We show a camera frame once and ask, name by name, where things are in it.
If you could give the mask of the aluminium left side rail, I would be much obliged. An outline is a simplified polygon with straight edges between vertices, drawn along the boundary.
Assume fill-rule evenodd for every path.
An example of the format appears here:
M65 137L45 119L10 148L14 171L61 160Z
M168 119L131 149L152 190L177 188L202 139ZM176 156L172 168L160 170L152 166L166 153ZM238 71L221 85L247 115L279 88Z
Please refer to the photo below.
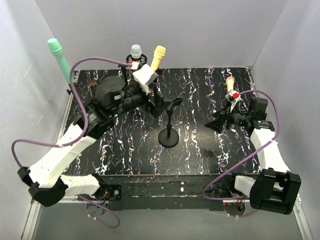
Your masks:
M74 80L75 84L78 82L79 74L80 74L79 70L75 70L74 71L73 80ZM63 112L63 117L62 117L61 125L60 125L60 128L59 128L59 132L58 132L58 135L57 135L57 141L59 141L60 138L65 133L68 116L69 116L71 105L72 105L73 98L74 98L72 92L71 92L70 95L67 94L67 96L68 96L68 98L67 98L66 106L65 106L65 109L64 109L64 112ZM62 173L65 174L67 172L68 168L69 168L69 165L65 168L65 170L63 170Z

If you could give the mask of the yellow microphone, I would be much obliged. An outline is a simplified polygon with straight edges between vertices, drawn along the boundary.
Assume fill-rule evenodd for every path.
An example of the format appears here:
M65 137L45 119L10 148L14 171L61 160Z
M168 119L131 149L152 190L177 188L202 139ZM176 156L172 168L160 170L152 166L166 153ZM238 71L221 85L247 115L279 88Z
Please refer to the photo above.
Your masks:
M166 48L161 46L161 45L158 45L155 50L154 50L154 53L153 53L153 59L152 59L152 62L151 62L151 69L155 72L158 68L159 68L159 65L162 61L162 59L164 58L166 54Z

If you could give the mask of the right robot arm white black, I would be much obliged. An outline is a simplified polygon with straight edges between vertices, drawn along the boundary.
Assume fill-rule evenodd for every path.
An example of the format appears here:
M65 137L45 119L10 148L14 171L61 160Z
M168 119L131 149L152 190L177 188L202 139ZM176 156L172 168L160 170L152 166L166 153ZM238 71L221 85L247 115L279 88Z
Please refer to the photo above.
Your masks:
M268 100L252 97L248 110L244 111L234 109L235 105L229 102L205 127L216 133L221 133L224 126L243 127L257 150L261 171L256 178L233 173L227 178L225 189L236 196L248 197L253 209L289 215L300 190L301 178L289 170L274 140L274 125L266 120Z

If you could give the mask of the aluminium front rail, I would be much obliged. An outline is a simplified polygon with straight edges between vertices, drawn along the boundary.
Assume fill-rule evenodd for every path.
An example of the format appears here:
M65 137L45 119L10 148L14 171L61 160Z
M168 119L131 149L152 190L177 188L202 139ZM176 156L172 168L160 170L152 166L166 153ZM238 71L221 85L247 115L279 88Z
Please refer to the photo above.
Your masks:
M45 203L64 203L64 202L72 202L76 201L78 199L77 195L72 195L72 196L64 196L63 198L56 198L56 197L38 197L38 198L32 198L31 202L45 202Z

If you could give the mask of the brown wooden metronome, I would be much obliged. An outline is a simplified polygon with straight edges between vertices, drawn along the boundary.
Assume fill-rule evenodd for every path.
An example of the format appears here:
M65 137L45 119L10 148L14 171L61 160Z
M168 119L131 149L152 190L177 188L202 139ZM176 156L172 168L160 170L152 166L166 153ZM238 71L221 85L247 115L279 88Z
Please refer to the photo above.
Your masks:
M95 79L93 79L93 80L88 81L87 84L88 84L88 89L89 89L90 95L92 97L94 97L96 94L96 89L98 87L97 81Z

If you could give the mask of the pink microphone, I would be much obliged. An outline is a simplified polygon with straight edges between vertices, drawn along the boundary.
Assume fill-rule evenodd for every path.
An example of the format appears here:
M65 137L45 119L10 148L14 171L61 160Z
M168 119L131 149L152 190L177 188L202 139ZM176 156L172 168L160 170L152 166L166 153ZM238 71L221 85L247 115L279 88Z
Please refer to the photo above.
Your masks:
M233 76L229 76L225 80L227 92L234 90L235 79Z

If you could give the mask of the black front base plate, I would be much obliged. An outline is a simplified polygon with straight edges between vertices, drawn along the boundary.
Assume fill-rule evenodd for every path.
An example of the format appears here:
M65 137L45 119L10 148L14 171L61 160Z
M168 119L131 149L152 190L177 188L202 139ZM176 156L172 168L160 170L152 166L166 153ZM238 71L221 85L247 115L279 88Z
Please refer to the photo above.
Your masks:
M258 174L214 175L60 175L52 186L38 183L29 188L34 200L45 207L66 196L106 200L110 210L216 209L224 201L247 198L253 209L288 215L300 184L289 172L271 168Z

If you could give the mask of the white microphone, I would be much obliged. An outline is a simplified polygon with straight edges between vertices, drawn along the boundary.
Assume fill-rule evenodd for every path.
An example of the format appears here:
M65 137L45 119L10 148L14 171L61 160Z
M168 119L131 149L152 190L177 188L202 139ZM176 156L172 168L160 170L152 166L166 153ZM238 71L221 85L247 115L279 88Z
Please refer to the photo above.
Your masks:
M133 44L130 49L130 57L132 61L141 62L142 59L142 49L138 44Z

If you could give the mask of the black round base mic stand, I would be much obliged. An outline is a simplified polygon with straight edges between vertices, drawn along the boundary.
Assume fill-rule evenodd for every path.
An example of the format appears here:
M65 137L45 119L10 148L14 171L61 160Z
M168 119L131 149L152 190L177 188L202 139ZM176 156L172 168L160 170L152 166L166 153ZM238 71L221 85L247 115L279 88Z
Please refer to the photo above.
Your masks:
M153 83L151 84L151 87L152 87L152 92L153 92L154 99L157 99L162 94L161 93L161 86L160 86L159 77L162 75L163 70L158 68L155 71L155 73L157 74L157 78L153 81Z

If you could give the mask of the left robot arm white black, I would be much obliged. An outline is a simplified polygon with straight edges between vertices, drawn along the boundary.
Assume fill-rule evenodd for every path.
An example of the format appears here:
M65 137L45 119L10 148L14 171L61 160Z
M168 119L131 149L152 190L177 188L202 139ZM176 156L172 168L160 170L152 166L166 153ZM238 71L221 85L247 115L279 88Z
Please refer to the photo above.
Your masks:
M32 198L44 207L53 206L66 196L90 195L97 200L103 199L111 187L97 173L68 176L63 171L115 125L117 116L145 107L157 118L163 111L171 113L173 107L181 104L180 97L164 98L157 91L155 81L149 85L136 80L125 84L118 76L106 77L53 148L32 166L20 167L17 173L28 185Z

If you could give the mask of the green microphone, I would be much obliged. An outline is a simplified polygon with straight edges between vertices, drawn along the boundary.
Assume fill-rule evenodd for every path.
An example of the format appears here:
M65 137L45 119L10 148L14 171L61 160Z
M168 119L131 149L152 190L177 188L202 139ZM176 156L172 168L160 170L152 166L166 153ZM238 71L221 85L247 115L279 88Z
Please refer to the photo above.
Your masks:
M69 63L65 57L65 54L64 54L64 51L63 51L63 48L62 48L60 42L56 38L50 38L47 40L47 44L48 44L50 52L55 57L58 65L60 67L60 70L66 79L67 84L70 85L71 84L70 66L69 66Z

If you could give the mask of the small black clip mic stand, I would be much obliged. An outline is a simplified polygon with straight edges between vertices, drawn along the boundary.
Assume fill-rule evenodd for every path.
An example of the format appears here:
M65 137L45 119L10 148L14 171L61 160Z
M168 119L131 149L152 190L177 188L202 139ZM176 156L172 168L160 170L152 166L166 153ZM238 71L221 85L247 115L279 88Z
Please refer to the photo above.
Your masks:
M74 87L76 87L76 84L73 83L73 84L69 84L69 88L66 90L66 92L68 93L68 95L72 95L73 94L73 90L72 90L72 87L71 85L73 85Z

